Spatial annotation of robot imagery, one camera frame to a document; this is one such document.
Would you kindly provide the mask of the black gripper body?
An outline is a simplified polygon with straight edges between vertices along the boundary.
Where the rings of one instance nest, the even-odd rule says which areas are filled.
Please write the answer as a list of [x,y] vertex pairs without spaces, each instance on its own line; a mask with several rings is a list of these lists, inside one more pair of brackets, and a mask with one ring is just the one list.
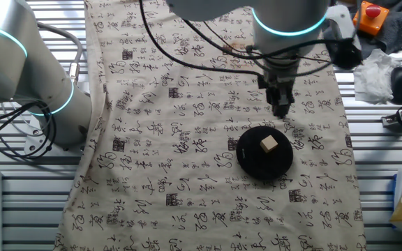
[[262,76],[258,79],[259,89],[275,88],[283,89],[286,93],[292,92],[297,65],[260,65],[259,68],[262,70]]

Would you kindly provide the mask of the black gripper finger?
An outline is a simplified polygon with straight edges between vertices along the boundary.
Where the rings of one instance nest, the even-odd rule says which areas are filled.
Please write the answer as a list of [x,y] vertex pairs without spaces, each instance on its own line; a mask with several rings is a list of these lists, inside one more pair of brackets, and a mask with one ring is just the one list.
[[269,90],[269,103],[272,106],[273,115],[281,114],[279,100],[280,100],[279,90],[278,89],[270,89]]
[[292,96],[292,91],[290,89],[281,89],[281,99],[280,99],[280,115],[284,119],[289,112],[291,104],[294,102]]

